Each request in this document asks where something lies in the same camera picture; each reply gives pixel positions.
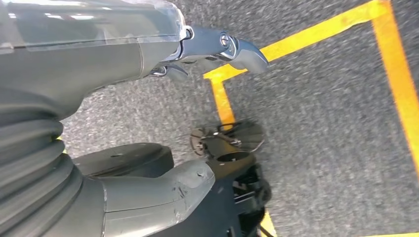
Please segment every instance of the hole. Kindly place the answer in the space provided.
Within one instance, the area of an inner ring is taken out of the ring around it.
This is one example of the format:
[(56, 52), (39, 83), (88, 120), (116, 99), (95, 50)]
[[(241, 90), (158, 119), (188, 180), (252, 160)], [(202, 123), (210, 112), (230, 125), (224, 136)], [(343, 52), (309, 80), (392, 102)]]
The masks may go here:
[(233, 153), (228, 153), (228, 154), (218, 157), (217, 161), (220, 161), (220, 162), (237, 161), (240, 159), (244, 159), (248, 157), (249, 155), (250, 155), (249, 152), (233, 152)]
[(115, 154), (115, 155), (111, 155), (111, 157), (120, 157), (120, 156), (122, 156), (123, 154)]

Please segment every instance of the yellow tape line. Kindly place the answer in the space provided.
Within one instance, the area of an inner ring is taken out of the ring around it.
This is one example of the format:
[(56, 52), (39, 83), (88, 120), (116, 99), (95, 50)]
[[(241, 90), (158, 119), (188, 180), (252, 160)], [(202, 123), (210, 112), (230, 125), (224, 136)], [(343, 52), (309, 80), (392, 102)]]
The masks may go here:
[[(379, 0), (373, 0), (266, 46), (261, 51), (268, 61), (272, 61), (337, 35), (354, 25), (368, 22), (385, 14), (386, 11), (387, 8)], [(246, 71), (237, 70), (227, 64), (205, 73), (204, 78), (213, 82), (222, 82)]]
[(260, 225), (263, 226), (265, 230), (267, 230), (267, 232), (270, 233), (273, 237), (277, 237), (274, 224), (272, 223), (271, 216), (269, 215), (268, 211), (266, 211)]
[(234, 122), (235, 120), (231, 110), (230, 101), (228, 100), (228, 96), (222, 82), (211, 81), (211, 85), (221, 123), (226, 124)]
[(405, 137), (419, 174), (419, 102), (409, 70), (397, 23), (389, 1), (389, 12), (373, 19), (374, 32)]
[[(389, 0), (372, 0), (273, 43), (261, 49), (261, 51), (268, 61), (273, 61), (337, 35), (356, 24), (370, 20), (373, 21), (390, 88), (412, 153), (415, 168), (419, 172), (419, 103)], [(246, 71), (236, 70), (230, 65), (224, 65), (204, 74), (205, 79), (211, 80), (218, 114), (222, 123), (234, 122), (233, 111), (222, 83)], [(270, 225), (272, 225), (272, 221), (269, 215), (266, 215), (262, 226), (267, 228)], [(419, 237), (419, 234), (392, 236)]]

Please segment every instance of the black plastic part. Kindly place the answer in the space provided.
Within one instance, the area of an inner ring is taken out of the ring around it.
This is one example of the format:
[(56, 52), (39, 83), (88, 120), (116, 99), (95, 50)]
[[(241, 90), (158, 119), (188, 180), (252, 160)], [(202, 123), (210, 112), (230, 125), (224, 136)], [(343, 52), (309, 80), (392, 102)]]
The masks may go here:
[(170, 148), (156, 143), (113, 147), (73, 159), (84, 175), (156, 178), (173, 168)]

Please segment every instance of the gray carpet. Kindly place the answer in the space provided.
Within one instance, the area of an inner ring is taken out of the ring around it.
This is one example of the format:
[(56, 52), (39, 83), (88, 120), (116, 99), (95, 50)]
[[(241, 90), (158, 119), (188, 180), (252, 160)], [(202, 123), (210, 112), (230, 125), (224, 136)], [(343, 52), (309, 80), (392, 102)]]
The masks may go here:
[[(362, 0), (177, 0), (188, 23), (230, 30), (265, 46)], [(419, 84), (419, 3), (393, 1)], [(195, 158), (188, 134), (218, 123), (198, 67), (187, 82), (145, 78), (105, 88), (64, 121), (77, 157), (159, 142), (177, 163)], [(266, 130), (258, 152), (273, 188), (269, 210), (284, 237), (419, 232), (419, 185), (370, 23), (283, 57), (269, 72), (225, 82), (238, 119)]]

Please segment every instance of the black mechanical part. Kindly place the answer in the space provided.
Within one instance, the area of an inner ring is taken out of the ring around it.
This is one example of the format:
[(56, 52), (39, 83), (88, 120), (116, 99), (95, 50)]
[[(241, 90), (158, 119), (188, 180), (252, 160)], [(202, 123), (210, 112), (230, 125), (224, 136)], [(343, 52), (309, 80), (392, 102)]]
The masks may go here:
[[(223, 130), (227, 125), (232, 128)], [(191, 145), (200, 148), (199, 155), (207, 155), (208, 164), (216, 176), (216, 184), (221, 182), (223, 189), (232, 190), (241, 235), (257, 237), (265, 205), (272, 196), (271, 189), (254, 155), (232, 144), (235, 139), (243, 139), (245, 147), (254, 150), (263, 141), (263, 134), (257, 124), (242, 121), (215, 128), (195, 129), (191, 134)], [(232, 233), (237, 233), (237, 230), (227, 229), (227, 236), (233, 236)]]
[(156, 143), (113, 147), (75, 158), (73, 162), (82, 174), (93, 177), (157, 178), (174, 166), (170, 148)]
[(264, 135), (260, 125), (251, 121), (240, 121), (235, 123), (223, 124), (215, 128), (201, 127), (192, 131), (190, 144), (195, 154), (205, 155), (205, 147), (202, 139), (218, 137), (230, 145), (240, 148), (240, 151), (254, 152), (263, 144)]

